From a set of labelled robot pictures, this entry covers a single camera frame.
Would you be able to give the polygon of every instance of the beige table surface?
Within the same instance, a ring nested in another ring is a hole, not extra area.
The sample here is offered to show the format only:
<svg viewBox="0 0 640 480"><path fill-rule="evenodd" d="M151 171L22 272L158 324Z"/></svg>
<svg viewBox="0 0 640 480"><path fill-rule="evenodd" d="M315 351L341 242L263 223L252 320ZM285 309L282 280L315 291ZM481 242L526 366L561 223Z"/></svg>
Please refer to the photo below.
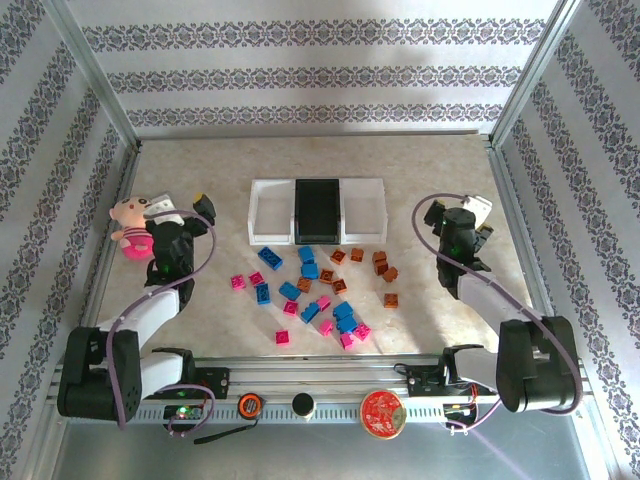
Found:
<svg viewBox="0 0 640 480"><path fill-rule="evenodd" d="M344 278L348 292L336 298L330 286L314 281L299 298L306 307L323 294L335 306L347 300L358 321L372 329L353 354L440 353L446 345L481 343L497 348L497 336L470 308L454 300L437 281L435 258L419 243L411 228L411 212L424 196L435 192L477 193L494 208L488 223L495 233L480 252L498 279L517 297L529 302L515 248L493 181L487 155L477 136L361 136L147 141L133 194L155 196L169 191L178 208L190 209L194 194L205 192L216 210L218 244L214 259L196 278L192 300L147 342L144 352L158 346L188 348L196 357L343 354L337 332L327 338L317 326L282 313L285 299L278 288L297 282L300 261L296 246L273 247L284 265L270 270L248 243L247 214L254 178L381 177L389 216L386 245L364 245L362 264L329 262L335 247L313 247L319 267L330 267ZM428 233L434 245L438 239ZM211 247L209 237L196 240L196 264ZM387 284L373 274L371 255L384 249L389 264L400 271ZM116 252L99 321L118 315L142 292L146 262L133 263ZM269 283L272 304L259 306L253 289L235 292L230 277L259 269ZM385 292L399 294L400 308L385 309ZM287 329L291 344L275 345L275 332Z"/></svg>

